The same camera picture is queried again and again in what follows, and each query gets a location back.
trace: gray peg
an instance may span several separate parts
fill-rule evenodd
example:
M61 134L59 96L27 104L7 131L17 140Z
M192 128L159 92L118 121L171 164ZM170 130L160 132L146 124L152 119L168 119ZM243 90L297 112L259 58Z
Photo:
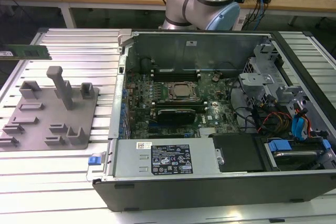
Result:
M59 97L62 99L64 106L67 110L72 109L71 92L67 89L62 77L63 69L60 66L50 66L47 71L47 77L53 80L57 89Z

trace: aluminum extrusion table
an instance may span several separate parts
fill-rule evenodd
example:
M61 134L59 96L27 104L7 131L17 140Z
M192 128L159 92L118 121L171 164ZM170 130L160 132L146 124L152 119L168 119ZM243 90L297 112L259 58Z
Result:
M296 224L335 222L336 190L311 202L296 204L139 212L111 212L107 209L91 183L87 182L86 171L88 157L107 149L119 59L117 34L117 29L50 29L45 34L37 34L32 44L46 45L53 60L20 61L0 91L2 129L20 100L18 89L24 80L36 80L40 86L53 85L46 77L49 66L62 66L64 79L73 86L92 82L100 88L91 143L86 150L0 153L1 223L269 223L269 219L284 219L286 223ZM286 32L282 35L308 71L320 72L315 78L335 104L336 86L332 80L336 70L328 64L333 63L331 56L314 38L303 33ZM101 166L94 168L97 173L102 170Z

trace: serial number label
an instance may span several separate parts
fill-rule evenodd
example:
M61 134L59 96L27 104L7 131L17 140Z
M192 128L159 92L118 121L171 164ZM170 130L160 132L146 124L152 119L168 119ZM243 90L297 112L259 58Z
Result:
M152 145L152 174L192 174L193 165L188 144Z

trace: floor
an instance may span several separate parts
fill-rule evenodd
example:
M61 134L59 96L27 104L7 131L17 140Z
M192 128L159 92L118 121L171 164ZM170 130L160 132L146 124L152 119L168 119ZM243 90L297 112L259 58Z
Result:
M57 8L24 7L24 10L33 17L35 24L20 8L14 8L13 17L0 17L0 43L29 44L38 27L65 28L63 17ZM163 11L109 10L109 19L105 19L103 9L76 8L73 12L78 28L157 29L164 21ZM257 30L310 31L336 57L336 20L325 19L320 27L316 28L320 19L299 17L294 26L289 26L287 16L265 15ZM13 61L0 62L0 88L15 66L16 62Z

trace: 3d printed holder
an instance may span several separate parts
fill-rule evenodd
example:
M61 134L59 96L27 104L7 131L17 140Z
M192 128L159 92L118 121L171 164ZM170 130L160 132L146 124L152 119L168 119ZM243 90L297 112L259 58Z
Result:
M9 123L3 127L0 151L76 150L88 146L98 88L82 83L72 88L62 67L48 68L56 89L24 81Z

